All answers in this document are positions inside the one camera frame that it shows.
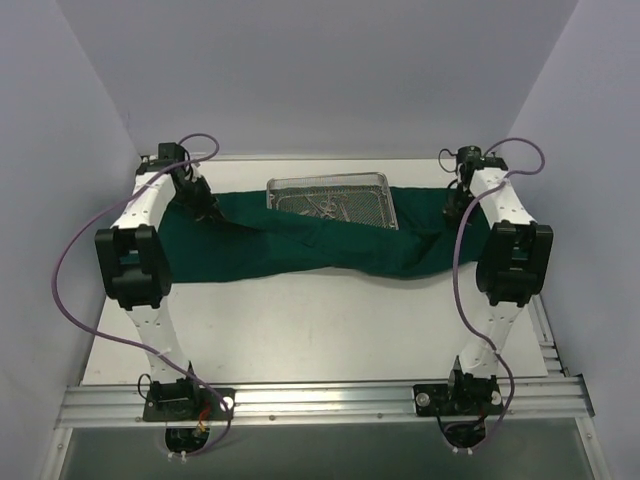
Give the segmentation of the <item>dark green surgical cloth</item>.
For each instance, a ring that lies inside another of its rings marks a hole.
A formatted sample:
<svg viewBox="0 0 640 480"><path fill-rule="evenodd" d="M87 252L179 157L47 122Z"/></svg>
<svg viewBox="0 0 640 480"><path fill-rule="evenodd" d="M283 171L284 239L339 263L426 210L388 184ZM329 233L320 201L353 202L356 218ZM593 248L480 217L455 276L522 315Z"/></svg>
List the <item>dark green surgical cloth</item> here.
<svg viewBox="0 0 640 480"><path fill-rule="evenodd" d="M398 229L270 210L263 191L218 197L222 223L195 220L181 205L165 211L159 238L176 283L228 283L322 268L417 279L452 268L455 229L446 188L391 190Z"/></svg>

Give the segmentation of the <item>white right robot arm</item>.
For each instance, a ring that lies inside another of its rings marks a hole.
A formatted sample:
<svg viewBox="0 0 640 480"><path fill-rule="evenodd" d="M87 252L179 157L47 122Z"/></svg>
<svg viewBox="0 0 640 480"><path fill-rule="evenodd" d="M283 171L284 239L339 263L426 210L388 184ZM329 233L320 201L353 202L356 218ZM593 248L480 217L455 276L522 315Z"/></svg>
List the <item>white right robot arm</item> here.
<svg viewBox="0 0 640 480"><path fill-rule="evenodd" d="M444 388L444 400L455 412L469 411L480 400L471 379L494 378L501 367L502 350L513 323L544 285L554 232L534 219L517 195L505 161L477 146L455 153L455 189L443 208L445 224L456 230L454 244L454 302L470 338L456 358L460 376ZM472 216L481 213L489 236L475 270L478 292L484 300L480 311L463 312L459 288L462 238Z"/></svg>

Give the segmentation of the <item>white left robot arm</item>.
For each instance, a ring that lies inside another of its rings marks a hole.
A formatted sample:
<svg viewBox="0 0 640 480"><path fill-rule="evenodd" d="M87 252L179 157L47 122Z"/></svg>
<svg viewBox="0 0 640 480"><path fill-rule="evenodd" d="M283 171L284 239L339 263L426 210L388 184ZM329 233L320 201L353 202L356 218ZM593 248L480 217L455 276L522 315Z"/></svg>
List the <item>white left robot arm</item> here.
<svg viewBox="0 0 640 480"><path fill-rule="evenodd" d="M151 391L166 397L166 408L177 418L190 419L200 411L202 395L191 387L193 367L170 317L172 274L159 236L172 202L196 221L224 220L183 141L159 144L157 157L139 166L132 198L110 228L96 232L94 242L105 292L131 319L146 347Z"/></svg>

